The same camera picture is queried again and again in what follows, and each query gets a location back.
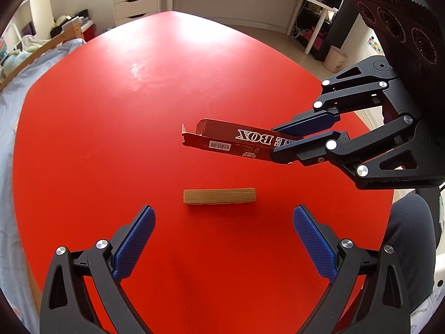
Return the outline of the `dark red paper box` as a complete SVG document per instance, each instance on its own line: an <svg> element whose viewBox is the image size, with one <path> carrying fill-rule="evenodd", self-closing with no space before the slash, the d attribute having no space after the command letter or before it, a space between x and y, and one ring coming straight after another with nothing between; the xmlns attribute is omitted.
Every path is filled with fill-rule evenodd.
<svg viewBox="0 0 445 334"><path fill-rule="evenodd" d="M300 136L209 118L197 123L195 133L187 131L182 124L181 134L184 146L261 161L272 161L275 148L301 139Z"/></svg>

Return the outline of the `tan cardboard piece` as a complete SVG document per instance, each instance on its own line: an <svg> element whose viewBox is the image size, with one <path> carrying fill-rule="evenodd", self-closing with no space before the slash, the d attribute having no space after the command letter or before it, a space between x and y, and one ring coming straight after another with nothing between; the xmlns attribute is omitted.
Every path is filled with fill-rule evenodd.
<svg viewBox="0 0 445 334"><path fill-rule="evenodd" d="M188 205L224 205L255 201L255 188L185 189L183 191L183 203Z"/></svg>

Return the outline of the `bed with blue sheet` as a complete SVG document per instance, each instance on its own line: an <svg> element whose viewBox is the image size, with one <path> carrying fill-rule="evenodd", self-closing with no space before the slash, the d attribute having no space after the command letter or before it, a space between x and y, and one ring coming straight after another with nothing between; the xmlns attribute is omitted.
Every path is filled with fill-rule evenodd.
<svg viewBox="0 0 445 334"><path fill-rule="evenodd" d="M12 167L17 122L30 87L84 43L84 40L77 38L47 51L22 70L1 92L1 290L19 321L30 333L39 332L39 319L14 212Z"/></svg>

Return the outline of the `beige waste bin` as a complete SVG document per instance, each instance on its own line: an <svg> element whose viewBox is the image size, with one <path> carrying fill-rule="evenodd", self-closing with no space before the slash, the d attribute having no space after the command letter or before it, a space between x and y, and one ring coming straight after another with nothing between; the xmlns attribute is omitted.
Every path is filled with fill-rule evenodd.
<svg viewBox="0 0 445 334"><path fill-rule="evenodd" d="M324 67L330 72L337 73L342 69L343 64L346 62L348 56L341 49L330 46L330 50L323 62Z"/></svg>

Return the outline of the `white desk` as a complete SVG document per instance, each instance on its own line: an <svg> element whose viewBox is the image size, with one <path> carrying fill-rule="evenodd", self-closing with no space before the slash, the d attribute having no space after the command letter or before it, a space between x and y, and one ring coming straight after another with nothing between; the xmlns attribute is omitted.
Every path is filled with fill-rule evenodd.
<svg viewBox="0 0 445 334"><path fill-rule="evenodd" d="M306 2L321 12L305 48L309 54L323 22L335 8L318 0L161 0L167 11L179 11L204 17L225 25L247 26L290 35Z"/></svg>

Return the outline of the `red table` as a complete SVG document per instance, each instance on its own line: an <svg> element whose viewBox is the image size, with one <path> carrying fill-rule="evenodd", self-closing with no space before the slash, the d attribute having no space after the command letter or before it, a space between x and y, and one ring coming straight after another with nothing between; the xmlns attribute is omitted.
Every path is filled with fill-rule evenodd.
<svg viewBox="0 0 445 334"><path fill-rule="evenodd" d="M156 225L124 291L155 333L295 333L327 287L293 228L307 206L359 247L380 247L391 191L182 143L203 118L270 129L312 107L320 82L276 50L178 12L77 48L26 95L13 157L26 259L45 282L56 248L86 250L144 205ZM183 203L185 189L255 188L256 201Z"/></svg>

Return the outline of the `wooden bed frame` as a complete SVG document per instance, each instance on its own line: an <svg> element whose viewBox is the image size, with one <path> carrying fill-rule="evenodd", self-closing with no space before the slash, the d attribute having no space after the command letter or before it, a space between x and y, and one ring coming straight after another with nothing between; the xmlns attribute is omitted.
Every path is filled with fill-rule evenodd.
<svg viewBox="0 0 445 334"><path fill-rule="evenodd" d="M67 41L84 38L83 32L81 30L81 21L79 17L75 17L72 20L69 20L64 25L62 25L62 33L52 38L46 44L38 48L35 52L31 53L30 56L25 58L23 62L21 62L17 67L15 67L11 73L1 82L1 90L9 84L11 80L13 80L20 72L25 69L28 65L32 64L36 59L38 59L41 55L50 51L51 49L56 48L58 45L61 45Z"/></svg>

